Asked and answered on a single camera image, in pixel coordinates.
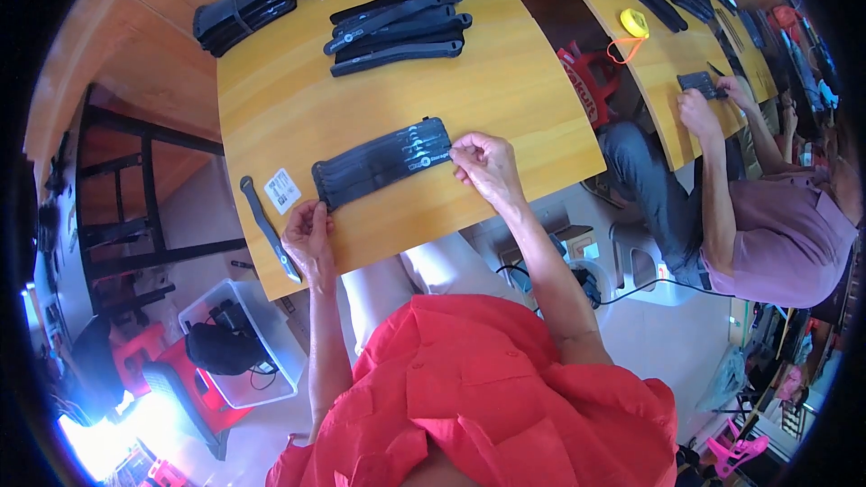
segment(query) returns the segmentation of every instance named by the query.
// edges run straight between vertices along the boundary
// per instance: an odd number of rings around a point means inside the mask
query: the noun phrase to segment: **metal frame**
[[[81,161],[81,140],[83,136],[94,126],[138,136],[141,138],[141,152],[75,170],[76,205],[81,200],[81,197],[78,195],[80,191],[77,191],[80,181],[104,174],[114,174],[114,191],[117,200],[117,224],[83,226],[81,225],[81,211],[77,211],[78,227],[81,230],[82,242],[81,263],[85,278],[88,281],[88,290],[94,315],[105,314],[115,317],[132,311],[136,314],[136,319],[140,320],[142,319],[139,315],[141,307],[164,298],[166,293],[174,291],[173,285],[147,292],[131,301],[111,307],[102,307],[101,299],[94,297],[92,283],[158,265],[175,264],[198,257],[240,250],[247,246],[247,241],[240,238],[215,243],[197,244],[184,248],[167,249],[166,240],[163,236],[162,222],[159,219],[156,185],[153,177],[153,142],[163,142],[210,153],[211,155],[224,156],[222,143],[168,129],[158,124],[148,123],[94,106],[89,103],[91,93],[92,85],[88,87],[84,99],[84,109],[81,113],[78,158],[76,160]],[[123,211],[123,196],[120,189],[120,171],[133,166],[141,167],[147,216],[126,222]],[[138,238],[138,234],[146,230],[150,230],[154,247],[153,253],[117,257],[99,262],[92,261],[88,249],[101,244],[133,242]]]

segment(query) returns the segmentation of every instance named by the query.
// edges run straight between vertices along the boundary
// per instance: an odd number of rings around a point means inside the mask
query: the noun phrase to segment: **blue jeans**
[[[746,178],[736,139],[734,135],[726,141],[728,180]],[[668,170],[658,135],[647,134],[634,123],[608,124],[599,129],[599,145],[607,163],[604,181],[640,207],[670,272],[679,282],[707,287],[700,261],[703,158],[695,161],[695,188],[689,194]]]

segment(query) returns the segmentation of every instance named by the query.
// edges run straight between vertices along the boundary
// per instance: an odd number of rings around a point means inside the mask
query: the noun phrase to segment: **yellow tape measure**
[[[635,38],[649,38],[650,28],[647,27],[647,19],[643,14],[632,8],[622,10],[619,15],[622,26]]]

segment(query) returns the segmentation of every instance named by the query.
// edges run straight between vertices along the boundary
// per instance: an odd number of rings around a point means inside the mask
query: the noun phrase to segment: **red blouse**
[[[673,485],[674,395],[608,365],[560,365],[545,323],[489,296],[415,296],[382,323],[316,442],[267,485],[399,485],[427,435],[482,485]]]

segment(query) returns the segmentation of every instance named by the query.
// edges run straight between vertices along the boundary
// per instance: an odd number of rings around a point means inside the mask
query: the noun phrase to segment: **power cord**
[[[250,384],[250,386],[252,386],[252,388],[253,388],[255,391],[263,391],[264,389],[268,389],[268,388],[271,386],[271,384],[273,384],[273,383],[276,381],[276,373],[277,373],[277,372],[278,372],[278,371],[275,369],[274,372],[272,373],[272,374],[274,374],[274,376],[271,378],[271,381],[270,381],[270,382],[268,382],[267,384],[265,384],[265,385],[262,386],[262,387],[256,387],[255,384],[253,383],[253,374],[261,374],[261,375],[265,375],[265,376],[266,376],[267,373],[263,373],[262,371],[255,370],[255,367],[251,367],[251,368],[249,369],[249,384]]]
[[[499,273],[500,271],[503,271],[505,269],[508,269],[510,271],[520,271],[525,276],[529,276],[529,273],[525,269],[523,269],[522,267],[518,267],[517,265],[503,265],[502,267],[497,269],[496,272]],[[682,286],[684,288],[691,288],[691,289],[694,289],[695,291],[699,291],[700,293],[705,293],[708,296],[716,296],[719,298],[733,298],[734,297],[734,296],[729,296],[729,295],[723,294],[723,293],[716,293],[716,292],[710,291],[708,289],[698,288],[698,287],[692,286],[692,285],[687,285],[687,284],[682,283],[682,282],[677,282],[676,280],[670,280],[669,278],[656,278],[655,280],[650,280],[647,284],[645,284],[639,288],[634,288],[629,293],[624,294],[622,296],[619,296],[616,299],[612,299],[611,301],[603,301],[603,302],[599,303],[599,306],[605,306],[605,305],[616,303],[620,299],[628,298],[630,295],[635,294],[638,291],[642,291],[644,288],[650,287],[650,286],[652,286],[656,283],[660,283],[660,282],[670,282],[672,285],[678,285],[678,286]]]

